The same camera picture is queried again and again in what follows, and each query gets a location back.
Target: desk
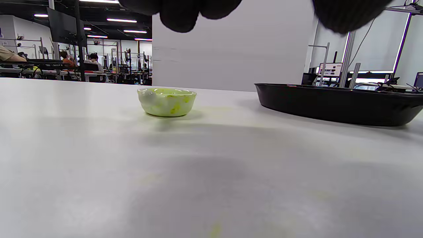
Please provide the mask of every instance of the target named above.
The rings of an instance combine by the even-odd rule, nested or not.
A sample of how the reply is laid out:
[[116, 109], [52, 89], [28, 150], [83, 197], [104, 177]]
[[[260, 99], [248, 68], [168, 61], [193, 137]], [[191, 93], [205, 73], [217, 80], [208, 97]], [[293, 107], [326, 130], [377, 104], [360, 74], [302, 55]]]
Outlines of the desk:
[[[35, 72], [35, 69], [25, 69], [22, 71], [22, 69], [11, 69], [11, 68], [2, 68], [0, 67], [0, 72], [4, 72], [4, 73], [23, 73], [23, 74], [33, 74]], [[44, 74], [44, 75], [57, 75], [57, 71], [56, 70], [41, 70], [37, 69], [36, 71], [37, 74]], [[61, 76], [66, 76], [68, 75], [68, 73], [70, 75], [80, 75], [79, 72], [75, 73], [74, 71], [68, 71], [68, 70], [62, 70], [60, 71], [60, 75]], [[85, 75], [87, 76], [87, 80], [89, 76], [98, 76], [98, 75], [102, 75], [105, 76], [107, 79], [109, 76], [113, 75], [111, 73], [102, 73], [102, 74], [98, 74], [98, 73], [94, 73], [94, 72], [85, 72]]]
[[[381, 85], [379, 83], [356, 83], [355, 84], [360, 85], [360, 86], [375, 86], [375, 87], [380, 87]], [[408, 86], [408, 85], [387, 85], [387, 84], [383, 84], [382, 87], [384, 88], [395, 88], [395, 89], [405, 89], [405, 90], [413, 90], [414, 88]]]
[[139, 88], [0, 79], [2, 237], [423, 234], [422, 114], [383, 129], [195, 89], [190, 114], [164, 119]]

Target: ceiling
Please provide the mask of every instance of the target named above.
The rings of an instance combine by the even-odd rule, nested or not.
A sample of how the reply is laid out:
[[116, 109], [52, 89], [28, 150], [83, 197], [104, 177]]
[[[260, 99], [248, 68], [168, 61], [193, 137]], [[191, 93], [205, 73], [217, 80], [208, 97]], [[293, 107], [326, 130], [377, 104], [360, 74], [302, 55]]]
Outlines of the ceiling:
[[[75, 0], [55, 0], [55, 9], [75, 16]], [[151, 39], [151, 17], [128, 11], [119, 4], [79, 2], [81, 20], [86, 35], [107, 36], [109, 39], [134, 40]], [[0, 0], [0, 14], [14, 15], [32, 22], [49, 26], [48, 18], [34, 17], [34, 14], [47, 14], [48, 0]], [[137, 23], [109, 22], [107, 18], [136, 20]], [[126, 33], [124, 30], [143, 30], [147, 33]]]

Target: person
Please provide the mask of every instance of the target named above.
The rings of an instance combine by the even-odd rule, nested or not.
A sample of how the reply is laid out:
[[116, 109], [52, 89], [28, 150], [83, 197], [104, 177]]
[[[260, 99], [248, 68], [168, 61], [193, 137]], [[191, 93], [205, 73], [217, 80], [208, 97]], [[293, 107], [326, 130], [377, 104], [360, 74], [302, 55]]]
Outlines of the person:
[[70, 67], [75, 67], [75, 60], [72, 58], [72, 56], [68, 55], [66, 51], [60, 51], [59, 55], [63, 58], [63, 63], [69, 64]]
[[26, 62], [26, 59], [0, 45], [0, 61]]
[[98, 62], [99, 60], [99, 56], [97, 55], [97, 53], [92, 53], [90, 54], [90, 59], [89, 60], [85, 60], [84, 63], [85, 64], [97, 64], [99, 67], [98, 71], [95, 71], [96, 73], [104, 73], [104, 69], [103, 66]]

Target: black oval dish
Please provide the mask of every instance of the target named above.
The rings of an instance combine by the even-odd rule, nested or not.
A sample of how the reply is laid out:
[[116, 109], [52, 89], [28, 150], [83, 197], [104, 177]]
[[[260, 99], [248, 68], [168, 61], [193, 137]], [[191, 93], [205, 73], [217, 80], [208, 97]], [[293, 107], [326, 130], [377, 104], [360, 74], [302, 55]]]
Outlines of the black oval dish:
[[320, 120], [401, 126], [423, 108], [423, 95], [291, 84], [256, 83], [267, 108]]

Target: monitor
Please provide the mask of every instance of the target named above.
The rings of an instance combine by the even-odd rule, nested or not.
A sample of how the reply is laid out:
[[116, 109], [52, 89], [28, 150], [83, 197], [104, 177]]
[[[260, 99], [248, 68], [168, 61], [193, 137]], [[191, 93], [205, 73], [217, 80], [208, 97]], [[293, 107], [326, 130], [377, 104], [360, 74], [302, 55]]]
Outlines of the monitor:
[[414, 81], [414, 87], [423, 88], [423, 72], [418, 72], [416, 81]]
[[[52, 41], [78, 45], [77, 40], [77, 21], [75, 17], [66, 15], [59, 11], [47, 8], [50, 22], [50, 32], [52, 35]], [[81, 32], [82, 32], [82, 46], [87, 47], [87, 39], [85, 37], [84, 22], [81, 21]]]

